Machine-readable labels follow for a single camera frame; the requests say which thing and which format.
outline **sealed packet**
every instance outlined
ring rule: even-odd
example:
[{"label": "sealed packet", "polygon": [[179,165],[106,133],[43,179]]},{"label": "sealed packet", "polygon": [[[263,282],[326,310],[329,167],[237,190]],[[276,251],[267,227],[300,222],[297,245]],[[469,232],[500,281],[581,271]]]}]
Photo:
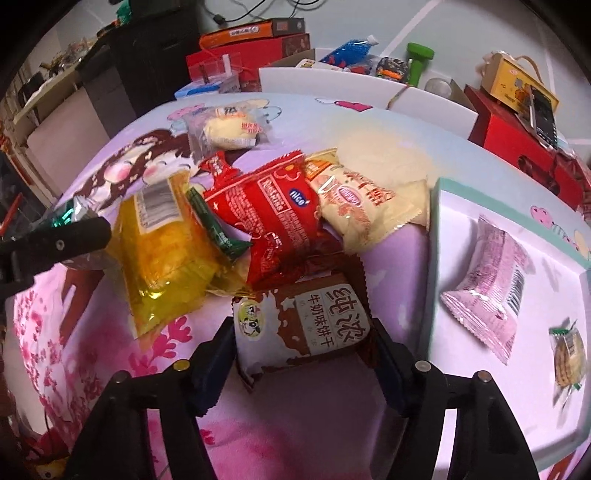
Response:
[{"label": "sealed packet", "polygon": [[584,376],[587,373],[587,355],[576,321],[570,328],[549,329],[554,349],[554,376],[560,391],[554,396],[554,404],[562,400],[562,407],[566,405],[570,394],[581,389]]},{"label": "sealed packet", "polygon": [[452,315],[507,364],[517,332],[517,317],[532,269],[523,247],[507,232],[478,219],[470,268],[455,290],[441,294]]},{"label": "sealed packet", "polygon": [[236,294],[243,283],[193,216],[189,173],[145,187],[121,203],[113,230],[139,337],[201,306],[207,291]]},{"label": "sealed packet", "polygon": [[201,162],[217,150],[241,150],[268,142],[269,125],[257,108],[211,107],[183,116],[193,158]]},{"label": "sealed packet", "polygon": [[392,190],[326,160],[306,161],[306,178],[320,198],[322,217],[343,236],[348,254],[373,247],[421,213]]},{"label": "sealed packet", "polygon": [[343,354],[371,324],[343,274],[314,278],[233,301],[238,367],[249,386],[263,373]]},{"label": "sealed packet", "polygon": [[394,189],[397,195],[406,198],[413,205],[421,209],[421,213],[410,220],[410,223],[422,225],[429,230],[430,212],[431,212],[431,193],[427,185],[427,180],[416,180],[403,183]]},{"label": "sealed packet", "polygon": [[230,262],[236,261],[251,247],[252,244],[250,242],[233,239],[226,235],[220,222],[195,187],[189,187],[186,195],[195,215],[197,215],[209,235],[210,240],[229,258]]},{"label": "sealed packet", "polygon": [[318,195],[303,165],[301,151],[239,176],[222,153],[206,162],[214,181],[203,197],[224,222],[250,234],[247,283],[256,290],[330,270],[342,254],[340,242],[320,224]]},{"label": "sealed packet", "polygon": [[[33,224],[33,230],[59,227],[81,220],[97,217],[90,207],[90,202],[80,196],[75,196],[61,206],[48,210],[43,217]],[[116,267],[117,261],[111,252],[111,245],[103,250],[97,250],[62,262],[68,268],[74,270],[104,270]]]}]

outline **clear plastic wrapper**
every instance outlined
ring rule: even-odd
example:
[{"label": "clear plastic wrapper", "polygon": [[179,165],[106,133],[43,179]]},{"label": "clear plastic wrapper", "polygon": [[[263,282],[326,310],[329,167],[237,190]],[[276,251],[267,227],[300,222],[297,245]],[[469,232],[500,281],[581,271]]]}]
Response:
[{"label": "clear plastic wrapper", "polygon": [[[97,214],[90,208],[89,201],[84,197],[75,196],[61,206],[48,210],[33,225],[33,229],[54,228],[94,217],[97,217]],[[112,256],[110,244],[103,250],[64,260],[62,264],[74,270],[104,270],[118,265]]]},{"label": "clear plastic wrapper", "polygon": [[189,173],[145,187],[122,202],[113,231],[136,337],[201,306],[206,292],[234,295],[244,284],[209,240],[186,199]]},{"label": "clear plastic wrapper", "polygon": [[270,126],[258,108],[238,105],[210,107],[190,112],[183,119],[197,164],[219,150],[242,150],[269,141]]},{"label": "clear plastic wrapper", "polygon": [[554,349],[554,405],[561,404],[564,408],[572,392],[578,391],[583,385],[587,374],[587,355],[581,334],[576,327],[577,322],[568,327],[551,328],[550,334]]}]

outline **red snack bag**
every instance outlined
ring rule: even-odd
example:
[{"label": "red snack bag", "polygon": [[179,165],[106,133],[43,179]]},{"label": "red snack bag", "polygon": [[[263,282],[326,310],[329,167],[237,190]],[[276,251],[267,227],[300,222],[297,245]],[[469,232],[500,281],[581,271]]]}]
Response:
[{"label": "red snack bag", "polygon": [[213,187],[203,197],[226,223],[249,233],[246,282],[272,288],[329,270],[342,246],[320,224],[320,201],[306,181],[304,154],[296,150],[238,176],[218,152],[204,166]]}]

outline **cardboard box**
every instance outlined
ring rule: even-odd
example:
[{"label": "cardboard box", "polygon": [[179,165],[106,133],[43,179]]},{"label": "cardboard box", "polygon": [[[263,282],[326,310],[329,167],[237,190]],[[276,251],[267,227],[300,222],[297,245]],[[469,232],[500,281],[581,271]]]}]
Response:
[{"label": "cardboard box", "polygon": [[191,66],[211,61],[212,58],[221,57],[225,53],[229,54],[230,57],[232,57],[232,54],[240,54],[243,68],[239,75],[241,90],[243,92],[260,92],[260,67],[264,67],[295,53],[308,50],[309,48],[310,36],[307,33],[303,33],[233,43],[206,51],[198,51],[187,55],[186,60],[187,67],[191,70]]},{"label": "cardboard box", "polygon": [[556,111],[558,99],[554,94],[504,53],[497,52],[492,56],[480,83],[483,89],[515,112],[521,111],[521,104],[529,95],[525,90],[526,85],[533,85],[546,95],[552,103],[552,110]]},{"label": "cardboard box", "polygon": [[246,40],[283,37],[306,32],[303,18],[270,18],[201,35],[200,48],[215,48]]},{"label": "cardboard box", "polygon": [[485,92],[470,86],[464,91],[478,111],[469,140],[520,169],[576,210],[582,204],[583,189],[564,158],[542,147],[513,111],[499,105]]},{"label": "cardboard box", "polygon": [[[439,97],[418,88],[408,88],[391,80],[359,73],[294,68],[302,60],[321,59],[331,49],[302,51],[275,61],[259,71],[263,92],[299,93],[317,98],[345,100],[419,118],[462,138],[468,138],[476,122],[476,109],[456,82],[452,81],[452,98]],[[400,95],[393,103],[390,100]]]}]

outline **snack pile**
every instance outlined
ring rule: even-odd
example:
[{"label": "snack pile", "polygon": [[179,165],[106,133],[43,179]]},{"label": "snack pile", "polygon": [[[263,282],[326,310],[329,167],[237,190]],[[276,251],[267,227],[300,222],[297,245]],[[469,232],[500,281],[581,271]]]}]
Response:
[{"label": "snack pile", "polygon": [[143,347],[208,294],[233,297],[250,387],[263,373],[368,343],[356,254],[408,222],[427,226],[429,206],[425,181],[385,189],[341,165],[334,148],[295,150],[254,171],[230,166],[226,153],[269,141],[264,118],[239,105],[187,114],[191,153],[212,186],[190,183],[188,171],[145,186],[121,203],[108,249]]}]

